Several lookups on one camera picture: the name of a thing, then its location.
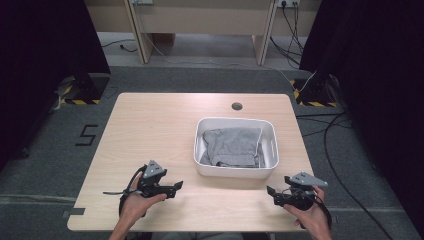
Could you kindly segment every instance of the hole in table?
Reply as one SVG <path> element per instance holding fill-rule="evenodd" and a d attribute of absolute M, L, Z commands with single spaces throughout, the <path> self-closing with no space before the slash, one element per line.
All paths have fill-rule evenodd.
<path fill-rule="evenodd" d="M 232 107 L 234 110 L 239 111 L 239 110 L 241 110 L 241 109 L 243 108 L 243 105 L 242 105 L 241 103 L 235 102 L 235 103 L 233 103 L 233 104 L 231 105 L 231 107 Z"/>

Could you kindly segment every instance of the gray towel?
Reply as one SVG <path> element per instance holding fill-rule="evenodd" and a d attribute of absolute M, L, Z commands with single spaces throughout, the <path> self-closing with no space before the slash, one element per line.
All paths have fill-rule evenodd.
<path fill-rule="evenodd" d="M 206 150 L 200 163 L 238 168 L 264 167 L 260 128 L 224 128 L 205 131 Z"/>

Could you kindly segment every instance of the forearm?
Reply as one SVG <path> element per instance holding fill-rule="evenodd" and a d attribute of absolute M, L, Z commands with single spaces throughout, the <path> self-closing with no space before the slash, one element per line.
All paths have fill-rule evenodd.
<path fill-rule="evenodd" d="M 127 236 L 128 231 L 134 223 L 131 220 L 120 218 L 115 228 L 113 229 L 112 235 L 109 240 L 123 240 Z"/>
<path fill-rule="evenodd" d="M 311 233 L 312 240 L 331 240 L 331 233 L 328 230 L 321 230 L 315 233 Z"/>

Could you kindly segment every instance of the wall outlet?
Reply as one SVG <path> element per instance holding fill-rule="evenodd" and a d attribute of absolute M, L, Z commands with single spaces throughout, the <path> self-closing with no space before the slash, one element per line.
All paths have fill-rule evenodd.
<path fill-rule="evenodd" d="M 297 6 L 300 5 L 300 0 L 278 0 L 277 7 L 282 7 L 283 1 L 286 1 L 286 8 L 294 8 L 294 3 L 297 3 Z"/>

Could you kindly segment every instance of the human hand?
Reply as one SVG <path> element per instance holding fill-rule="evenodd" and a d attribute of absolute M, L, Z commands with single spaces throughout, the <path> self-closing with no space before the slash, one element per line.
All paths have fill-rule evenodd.
<path fill-rule="evenodd" d="M 137 188 L 138 180 L 141 175 L 139 174 L 131 184 L 132 189 Z M 115 229 L 110 236 L 110 240 L 114 239 L 125 239 L 130 228 L 146 214 L 147 209 L 153 206 L 155 203 L 161 202 L 166 199 L 166 194 L 158 194 L 150 198 L 144 198 L 138 193 L 131 193 L 122 206 L 121 215 L 119 221 L 115 226 Z"/>
<path fill-rule="evenodd" d="M 316 186 L 313 186 L 313 189 L 317 193 L 318 198 L 324 202 L 324 191 Z M 314 203 L 306 211 L 299 210 L 290 204 L 284 204 L 283 208 L 297 217 L 293 224 L 295 226 L 302 224 L 308 230 L 309 234 L 311 234 L 312 239 L 331 239 L 327 217 L 318 204 Z"/>

